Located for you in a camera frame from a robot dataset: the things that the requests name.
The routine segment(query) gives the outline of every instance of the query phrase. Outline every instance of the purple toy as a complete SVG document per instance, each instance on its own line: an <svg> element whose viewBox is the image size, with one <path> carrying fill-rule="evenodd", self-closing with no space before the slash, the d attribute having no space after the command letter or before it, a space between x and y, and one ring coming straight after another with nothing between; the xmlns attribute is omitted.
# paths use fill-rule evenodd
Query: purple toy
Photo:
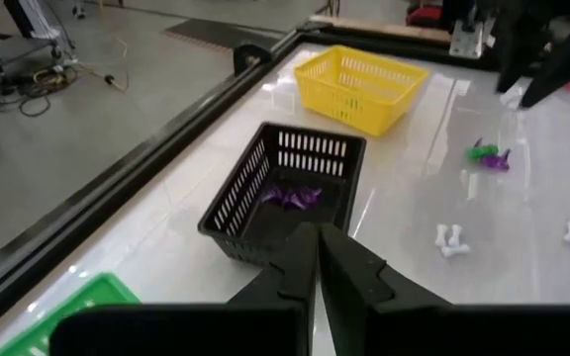
<svg viewBox="0 0 570 356"><path fill-rule="evenodd" d="M322 191L323 190L320 188L311 189L308 187L302 187L298 190L290 190L287 192L287 194L283 194L283 191L280 188L272 186L261 197L261 202L280 203L282 207L291 204L301 210L306 210L318 202L318 197Z"/></svg>
<svg viewBox="0 0 570 356"><path fill-rule="evenodd" d="M320 196L322 191L320 188L311 189L303 187L300 188L298 192L289 192L285 199L283 199L283 204L291 203L301 210L306 210L318 202L318 196Z"/></svg>
<svg viewBox="0 0 570 356"><path fill-rule="evenodd" d="M281 202L283 200L283 192L277 186L272 186L261 197L261 202Z"/></svg>
<svg viewBox="0 0 570 356"><path fill-rule="evenodd" d="M507 149L502 156L499 156L498 154L487 154L481 157L480 162L488 168L508 171L510 170L510 164L507 160L510 157L510 152L511 150Z"/></svg>

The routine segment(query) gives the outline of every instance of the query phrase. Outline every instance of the green basket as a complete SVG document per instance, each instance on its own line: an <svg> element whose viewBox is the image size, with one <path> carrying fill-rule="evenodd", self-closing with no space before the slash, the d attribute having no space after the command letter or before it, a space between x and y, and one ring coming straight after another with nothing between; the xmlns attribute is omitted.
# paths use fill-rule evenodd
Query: green basket
<svg viewBox="0 0 570 356"><path fill-rule="evenodd" d="M133 304L138 298L111 273L101 273L61 303L43 320L0 349L0 356L48 355L49 336L58 322L81 309L107 304Z"/></svg>

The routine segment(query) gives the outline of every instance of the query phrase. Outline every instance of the floor mat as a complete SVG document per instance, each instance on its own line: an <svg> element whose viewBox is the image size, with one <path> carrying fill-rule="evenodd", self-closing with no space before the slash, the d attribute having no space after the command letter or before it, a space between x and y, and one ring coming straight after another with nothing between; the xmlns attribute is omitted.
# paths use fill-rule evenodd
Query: floor mat
<svg viewBox="0 0 570 356"><path fill-rule="evenodd" d="M229 51L243 43L272 47L277 39L240 30L224 23L206 20L188 20L164 31L174 39L201 45L214 50Z"/></svg>

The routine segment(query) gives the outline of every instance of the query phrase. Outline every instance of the glossy white tabletop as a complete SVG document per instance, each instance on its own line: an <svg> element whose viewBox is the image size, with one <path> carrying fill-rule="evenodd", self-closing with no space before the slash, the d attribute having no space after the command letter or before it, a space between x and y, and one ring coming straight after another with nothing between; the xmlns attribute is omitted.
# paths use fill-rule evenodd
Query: glossy white tabletop
<svg viewBox="0 0 570 356"><path fill-rule="evenodd" d="M0 346L101 271L150 303L225 302L256 276L197 222L262 122L366 136L301 107L292 67L321 50L301 45L21 299ZM494 94L494 73L405 61L430 77L409 114L366 136L350 234L453 303L570 303L570 92L519 112L523 89ZM466 161L479 137L512 150L509 172ZM471 253L443 258L438 223L462 225ZM318 288L314 355L333 354Z"/></svg>

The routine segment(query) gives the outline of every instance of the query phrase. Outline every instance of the plastic basket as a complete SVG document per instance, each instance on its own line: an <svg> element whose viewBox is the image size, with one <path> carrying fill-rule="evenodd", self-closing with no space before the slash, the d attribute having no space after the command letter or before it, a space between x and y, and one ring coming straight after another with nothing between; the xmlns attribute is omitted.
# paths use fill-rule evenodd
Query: plastic basket
<svg viewBox="0 0 570 356"><path fill-rule="evenodd" d="M303 105L381 135L411 107L428 71L336 45L294 68Z"/></svg>
<svg viewBox="0 0 570 356"><path fill-rule="evenodd" d="M66 316L98 305L137 302L138 298L116 276L110 273L99 274L43 320L8 342L0 349L0 356L48 355L49 336Z"/></svg>
<svg viewBox="0 0 570 356"><path fill-rule="evenodd" d="M263 123L199 221L231 258L266 265L301 222L333 223L343 231L355 198L366 140ZM261 202L270 187L322 189L306 210Z"/></svg>

